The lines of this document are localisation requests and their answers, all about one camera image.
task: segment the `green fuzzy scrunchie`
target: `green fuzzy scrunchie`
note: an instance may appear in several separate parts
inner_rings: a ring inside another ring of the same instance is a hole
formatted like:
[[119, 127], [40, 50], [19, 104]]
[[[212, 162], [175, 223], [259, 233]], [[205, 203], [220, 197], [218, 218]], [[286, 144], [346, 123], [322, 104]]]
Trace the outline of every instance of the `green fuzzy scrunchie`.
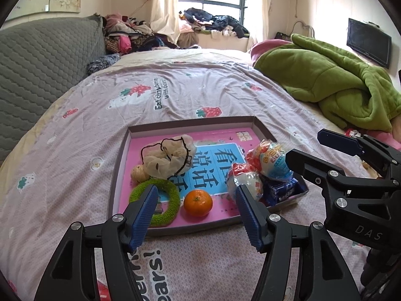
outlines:
[[150, 226], [166, 226], [174, 220], [178, 214], [178, 210], [180, 209], [180, 195], [178, 194], [178, 189], [171, 181], [150, 179], [139, 184], [134, 188], [134, 190], [132, 190], [130, 203], [137, 201], [149, 185], [155, 185], [157, 189], [165, 191], [169, 198], [167, 210], [163, 214], [154, 214], [150, 221]]

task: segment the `orange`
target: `orange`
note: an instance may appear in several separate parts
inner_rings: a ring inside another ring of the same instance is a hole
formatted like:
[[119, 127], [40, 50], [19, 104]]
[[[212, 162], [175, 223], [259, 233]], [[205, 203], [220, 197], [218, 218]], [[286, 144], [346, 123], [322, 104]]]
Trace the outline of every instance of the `orange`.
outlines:
[[184, 208], [189, 215], [202, 217], [213, 207], [213, 199], [205, 190], [192, 190], [184, 199]]

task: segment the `metal screw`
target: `metal screw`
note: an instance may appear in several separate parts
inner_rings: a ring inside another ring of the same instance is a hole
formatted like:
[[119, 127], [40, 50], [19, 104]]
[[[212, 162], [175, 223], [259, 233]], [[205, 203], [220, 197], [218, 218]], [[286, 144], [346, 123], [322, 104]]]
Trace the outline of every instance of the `metal screw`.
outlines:
[[331, 170], [331, 171], [329, 172], [329, 174], [330, 174], [332, 177], [338, 177], [338, 172], [337, 172], [337, 171]]
[[121, 222], [124, 219], [122, 214], [117, 214], [113, 216], [113, 222]]
[[341, 208], [345, 208], [348, 205], [347, 201], [344, 198], [338, 198], [336, 203]]
[[269, 219], [270, 219], [271, 221], [273, 221], [273, 222], [278, 222], [279, 220], [281, 220], [281, 217], [280, 217], [280, 215], [277, 215], [277, 214], [271, 214], [271, 215], [269, 216]]
[[75, 222], [75, 223], [71, 224], [71, 230], [76, 231], [76, 230], [78, 230], [80, 228], [81, 228], [81, 223]]
[[313, 227], [317, 230], [321, 230], [323, 228], [323, 224], [320, 222], [313, 222]]

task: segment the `headboard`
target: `headboard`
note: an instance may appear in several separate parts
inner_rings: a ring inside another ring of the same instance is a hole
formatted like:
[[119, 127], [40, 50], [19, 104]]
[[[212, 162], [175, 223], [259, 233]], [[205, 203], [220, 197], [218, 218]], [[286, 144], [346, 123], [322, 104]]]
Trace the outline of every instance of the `headboard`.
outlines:
[[22, 136], [106, 54], [102, 18], [49, 18], [0, 30], [0, 165]]

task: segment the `curtain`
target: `curtain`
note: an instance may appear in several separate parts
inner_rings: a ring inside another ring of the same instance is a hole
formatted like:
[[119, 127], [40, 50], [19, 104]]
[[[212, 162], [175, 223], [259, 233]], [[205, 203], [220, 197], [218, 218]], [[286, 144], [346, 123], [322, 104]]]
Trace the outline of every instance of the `curtain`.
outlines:
[[177, 43], [180, 35], [177, 5], [178, 0], [152, 0], [150, 28], [155, 33], [167, 35], [172, 43]]
[[245, 27], [250, 32], [247, 50], [252, 45], [268, 39], [269, 8], [271, 0], [246, 0]]

